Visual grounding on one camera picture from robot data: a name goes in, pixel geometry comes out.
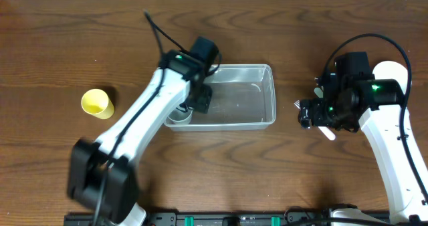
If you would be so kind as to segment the grey cup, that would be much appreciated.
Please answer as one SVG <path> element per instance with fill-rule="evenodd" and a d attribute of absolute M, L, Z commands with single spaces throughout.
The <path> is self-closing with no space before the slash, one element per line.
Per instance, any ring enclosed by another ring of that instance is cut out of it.
<path fill-rule="evenodd" d="M 193 116 L 193 111 L 190 109 L 181 110 L 175 108 L 169 115 L 168 119 L 173 124 L 189 124 Z"/>

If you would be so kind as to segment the white bowl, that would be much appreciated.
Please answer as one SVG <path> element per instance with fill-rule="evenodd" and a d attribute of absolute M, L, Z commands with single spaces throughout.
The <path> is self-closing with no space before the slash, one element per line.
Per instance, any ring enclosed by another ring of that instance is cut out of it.
<path fill-rule="evenodd" d="M 408 71 L 407 68 L 398 62 L 383 61 L 378 63 L 372 73 L 376 80 L 394 79 L 396 80 L 403 93 L 407 92 Z"/>

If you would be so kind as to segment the mint green plastic spoon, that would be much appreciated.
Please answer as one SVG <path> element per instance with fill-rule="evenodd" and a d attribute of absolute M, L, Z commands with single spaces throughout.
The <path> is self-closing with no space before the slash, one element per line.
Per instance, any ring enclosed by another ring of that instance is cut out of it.
<path fill-rule="evenodd" d="M 324 96 L 324 93 L 323 93 L 323 91 L 322 91 L 322 89 L 321 89 L 321 88 L 314 88 L 314 93 L 315 93 L 315 95 L 317 95 L 317 97 L 319 97 L 319 98 L 323 98 L 323 96 Z"/>

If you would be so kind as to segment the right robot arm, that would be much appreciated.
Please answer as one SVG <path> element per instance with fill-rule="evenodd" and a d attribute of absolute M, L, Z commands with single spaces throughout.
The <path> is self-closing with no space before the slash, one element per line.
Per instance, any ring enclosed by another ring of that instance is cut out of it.
<path fill-rule="evenodd" d="M 427 167 L 411 129 L 406 92 L 394 79 L 334 82 L 321 98 L 296 101 L 302 128 L 361 130 L 374 152 L 393 224 L 427 224 Z"/>

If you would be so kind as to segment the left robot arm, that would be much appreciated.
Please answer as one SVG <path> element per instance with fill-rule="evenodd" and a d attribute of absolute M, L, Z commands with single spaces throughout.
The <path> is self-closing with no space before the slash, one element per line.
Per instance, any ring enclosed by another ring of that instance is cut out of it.
<path fill-rule="evenodd" d="M 161 124 L 178 107 L 208 111 L 213 94 L 204 83 L 219 68 L 218 49 L 171 50 L 143 93 L 125 114 L 95 141 L 73 146 L 68 197 L 93 210 L 91 225 L 141 225 L 145 210 L 137 203 L 139 161 Z"/>

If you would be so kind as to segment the yellow cup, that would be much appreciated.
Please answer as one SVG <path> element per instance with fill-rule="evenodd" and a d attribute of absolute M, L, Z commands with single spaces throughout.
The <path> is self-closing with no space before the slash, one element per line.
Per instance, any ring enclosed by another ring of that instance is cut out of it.
<path fill-rule="evenodd" d="M 82 110 L 99 119 L 109 119 L 114 113 L 114 105 L 108 94 L 101 89 L 88 90 L 81 99 Z"/>

